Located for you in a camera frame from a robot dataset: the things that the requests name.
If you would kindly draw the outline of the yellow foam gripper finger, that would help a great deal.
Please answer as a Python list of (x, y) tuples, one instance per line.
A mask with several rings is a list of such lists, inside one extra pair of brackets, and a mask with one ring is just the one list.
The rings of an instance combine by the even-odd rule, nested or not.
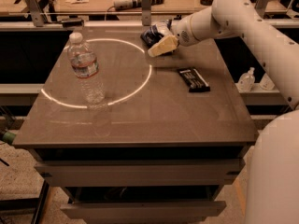
[(149, 50), (150, 57), (157, 57), (175, 50), (178, 47), (178, 39), (174, 35), (163, 37), (158, 43), (154, 44)]

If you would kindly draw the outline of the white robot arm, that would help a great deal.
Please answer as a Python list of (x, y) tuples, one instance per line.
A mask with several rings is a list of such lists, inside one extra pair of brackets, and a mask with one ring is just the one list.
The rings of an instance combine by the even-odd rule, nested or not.
[(149, 55), (227, 32), (242, 38), (292, 109), (268, 123), (256, 140), (244, 224), (299, 224), (299, 45), (264, 21), (250, 0), (214, 0), (179, 21)]

